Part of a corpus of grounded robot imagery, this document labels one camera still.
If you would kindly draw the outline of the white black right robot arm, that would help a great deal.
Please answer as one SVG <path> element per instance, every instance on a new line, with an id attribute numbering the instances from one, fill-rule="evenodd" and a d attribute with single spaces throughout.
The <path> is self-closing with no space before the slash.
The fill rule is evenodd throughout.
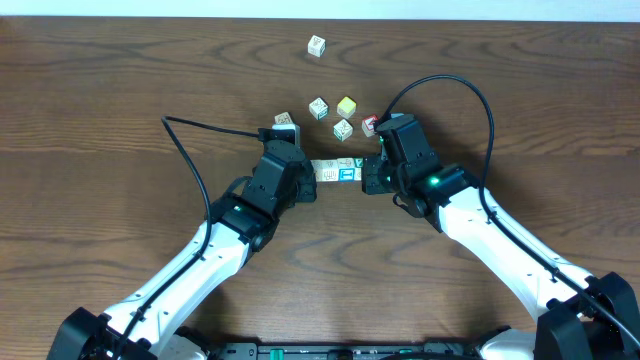
<path id="1" fill-rule="evenodd" d="M 546 246 L 512 218 L 463 167 L 436 159 L 363 161 L 363 190 L 391 193 L 484 263 L 519 299 L 532 333 L 506 327 L 471 346 L 478 359 L 636 359 L 639 309 L 620 275 L 596 277 Z"/>

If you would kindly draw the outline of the white block red side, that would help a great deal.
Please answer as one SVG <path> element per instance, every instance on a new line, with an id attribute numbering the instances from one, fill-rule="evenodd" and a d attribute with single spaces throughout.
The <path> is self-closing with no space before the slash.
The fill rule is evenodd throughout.
<path id="1" fill-rule="evenodd" d="M 362 179 L 362 158 L 338 158 L 338 181 L 359 182 Z"/>

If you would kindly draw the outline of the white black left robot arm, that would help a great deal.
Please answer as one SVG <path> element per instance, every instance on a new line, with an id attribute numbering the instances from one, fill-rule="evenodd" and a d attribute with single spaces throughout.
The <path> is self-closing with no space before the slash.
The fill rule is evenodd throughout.
<path id="1" fill-rule="evenodd" d="M 135 293 L 100 315 L 69 315 L 49 358 L 160 358 L 203 300 L 273 238 L 284 211 L 316 200 L 316 188 L 311 161 L 262 158 L 210 203 L 192 240 Z"/>

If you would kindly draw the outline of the cream block with red drawing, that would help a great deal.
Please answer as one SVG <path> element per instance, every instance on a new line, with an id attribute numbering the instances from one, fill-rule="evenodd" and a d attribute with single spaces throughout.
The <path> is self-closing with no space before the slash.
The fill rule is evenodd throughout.
<path id="1" fill-rule="evenodd" d="M 354 180 L 354 165 L 351 158 L 322 160 L 320 168 L 322 182 L 350 182 Z"/>

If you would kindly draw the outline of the white block blue side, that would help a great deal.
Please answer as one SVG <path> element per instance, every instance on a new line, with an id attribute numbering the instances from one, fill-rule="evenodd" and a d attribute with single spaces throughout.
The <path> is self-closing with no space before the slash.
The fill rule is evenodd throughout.
<path id="1" fill-rule="evenodd" d="M 317 182 L 337 182 L 339 166 L 336 160 L 312 160 L 315 179 Z"/>

